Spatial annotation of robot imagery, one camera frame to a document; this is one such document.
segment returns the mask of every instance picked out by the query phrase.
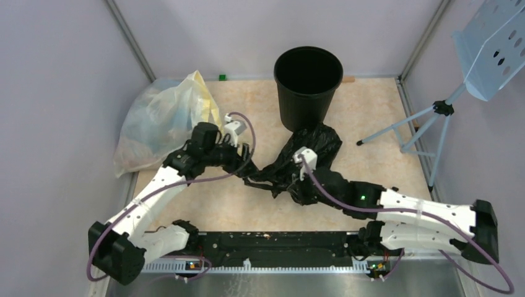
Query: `plastic bag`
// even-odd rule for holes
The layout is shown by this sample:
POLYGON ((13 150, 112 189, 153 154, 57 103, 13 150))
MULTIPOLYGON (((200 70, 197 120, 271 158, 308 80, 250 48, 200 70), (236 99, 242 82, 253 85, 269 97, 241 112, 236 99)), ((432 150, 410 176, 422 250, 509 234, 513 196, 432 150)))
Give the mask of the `plastic bag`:
POLYGON ((323 123, 319 123, 312 130, 302 129, 294 132, 273 164, 260 171, 254 170, 254 165, 251 165, 250 171, 252 172, 245 176, 245 185, 269 190, 272 192, 273 198, 281 192, 287 191, 292 195, 295 202, 302 204, 301 193, 295 184, 299 169, 298 165, 292 160, 293 154, 301 147, 308 147, 317 154, 317 168, 330 168, 341 145, 342 141, 337 132, 323 123))
POLYGON ((158 166, 202 121, 222 127, 219 108, 198 71, 180 84, 157 79, 135 99, 124 120, 113 157, 116 176, 158 166))

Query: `tripod leg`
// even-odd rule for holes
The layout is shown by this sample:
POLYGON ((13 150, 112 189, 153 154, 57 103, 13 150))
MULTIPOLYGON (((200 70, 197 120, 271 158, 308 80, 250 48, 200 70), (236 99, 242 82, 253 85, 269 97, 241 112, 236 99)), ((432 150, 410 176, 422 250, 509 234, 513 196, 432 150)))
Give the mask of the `tripod leg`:
POLYGON ((428 190, 432 192, 434 190, 434 179, 438 172, 438 163, 441 157, 441 151, 443 150, 443 144, 445 142, 446 130, 448 128, 448 122, 450 122, 450 116, 447 116, 445 119, 445 124, 443 125, 443 130, 441 132, 440 144, 438 146, 438 151, 436 153, 436 158, 434 159, 434 165, 432 166, 432 172, 430 173, 430 180, 428 181, 428 190))
POLYGON ((410 117, 408 117, 408 118, 406 118, 406 119, 404 119, 404 120, 402 120, 402 121, 397 122, 396 124, 393 124, 393 125, 390 126, 390 127, 384 128, 383 130, 377 132, 376 134, 373 134, 373 135, 371 135, 371 136, 368 136, 368 137, 365 138, 365 139, 359 140, 359 141, 357 142, 357 145, 362 145, 362 144, 364 144, 364 143, 367 143, 367 142, 371 141, 372 139, 374 139, 374 138, 380 136, 381 134, 384 134, 385 132, 388 132, 388 131, 390 131, 390 130, 392 130, 392 129, 396 129, 397 127, 399 127, 399 126, 401 126, 401 125, 403 125, 403 124, 405 124, 405 123, 408 123, 409 121, 411 121, 411 120, 413 120, 413 119, 415 119, 415 118, 419 118, 419 117, 422 116, 423 114, 428 113, 428 112, 431 112, 431 111, 433 111, 433 110, 434 110, 433 106, 431 106, 431 107, 429 107, 429 108, 427 108, 427 109, 425 109, 425 110, 422 110, 422 111, 416 113, 416 114, 413 115, 413 116, 410 116, 410 117))
POLYGON ((437 121, 439 117, 439 114, 434 114, 430 119, 428 119, 428 121, 421 128, 419 128, 417 133, 414 134, 414 136, 412 136, 412 138, 401 147, 401 151, 409 152, 410 147, 413 146, 413 144, 421 137, 421 135, 423 135, 423 133, 425 133, 425 131, 428 130, 428 128, 430 128, 430 126, 432 126, 432 124, 437 121))

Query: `metal table surface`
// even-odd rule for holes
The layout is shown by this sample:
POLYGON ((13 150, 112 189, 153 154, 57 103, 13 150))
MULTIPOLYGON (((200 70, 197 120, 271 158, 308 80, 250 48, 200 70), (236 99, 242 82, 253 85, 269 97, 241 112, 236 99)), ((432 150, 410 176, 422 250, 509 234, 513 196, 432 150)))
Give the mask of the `metal table surface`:
POLYGON ((120 296, 403 296, 463 297, 457 270, 446 260, 402 260, 385 282, 358 274, 210 274, 184 284, 160 274, 142 274, 128 286, 111 282, 106 297, 120 296))

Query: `speckled floor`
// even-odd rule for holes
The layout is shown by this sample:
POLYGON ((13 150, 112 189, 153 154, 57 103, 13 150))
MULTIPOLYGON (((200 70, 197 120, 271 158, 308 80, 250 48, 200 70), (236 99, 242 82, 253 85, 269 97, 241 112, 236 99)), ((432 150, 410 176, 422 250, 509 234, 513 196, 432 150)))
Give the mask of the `speckled floor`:
MULTIPOLYGON (((253 160, 259 168, 272 163, 292 135, 279 119, 276 83, 273 80, 208 82, 222 114, 239 111, 253 123, 257 147, 253 160)), ((361 147, 356 141, 405 118, 394 79, 356 79, 337 89, 326 119, 343 145, 332 165, 348 180, 369 181, 399 192, 430 200, 419 159, 399 151, 389 132, 361 147)), ((406 139, 408 127, 400 129, 406 139)), ((245 133, 244 140, 250 140, 245 133)), ((135 195, 155 171, 141 171, 135 195)), ((201 177, 224 174, 208 168, 201 177)), ((232 177, 195 184, 174 198, 150 229, 189 220, 201 231, 354 231, 367 221, 355 220, 324 204, 301 206, 288 193, 273 199, 271 193, 243 185, 232 177)))

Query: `light blue music stand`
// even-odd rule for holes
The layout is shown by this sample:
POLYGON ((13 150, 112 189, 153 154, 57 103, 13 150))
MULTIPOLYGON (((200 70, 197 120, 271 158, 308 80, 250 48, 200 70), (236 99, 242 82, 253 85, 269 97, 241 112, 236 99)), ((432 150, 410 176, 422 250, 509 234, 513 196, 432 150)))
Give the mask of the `light blue music stand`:
POLYGON ((357 145, 362 145, 394 130, 402 152, 435 158, 428 180, 431 192, 450 116, 454 113, 452 104, 465 90, 480 100, 489 101, 525 66, 525 0, 486 0, 465 29, 454 32, 452 38, 463 72, 463 83, 446 100, 436 101, 431 107, 357 142, 357 145), (430 112, 434 115, 408 142, 403 143, 397 128, 430 112), (411 150, 411 146, 440 116, 445 117, 445 123, 437 152, 411 150))

